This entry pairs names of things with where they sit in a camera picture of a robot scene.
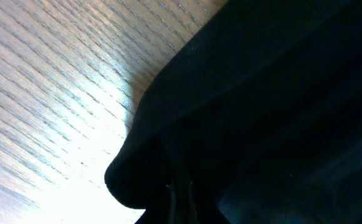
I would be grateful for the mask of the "black t-shirt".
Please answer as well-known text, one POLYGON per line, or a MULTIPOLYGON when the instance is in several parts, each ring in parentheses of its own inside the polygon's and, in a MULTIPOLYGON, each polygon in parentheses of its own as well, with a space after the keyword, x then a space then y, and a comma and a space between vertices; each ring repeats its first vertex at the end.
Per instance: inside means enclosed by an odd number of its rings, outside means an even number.
POLYGON ((140 223, 362 223, 362 0, 227 2, 104 179, 140 223))

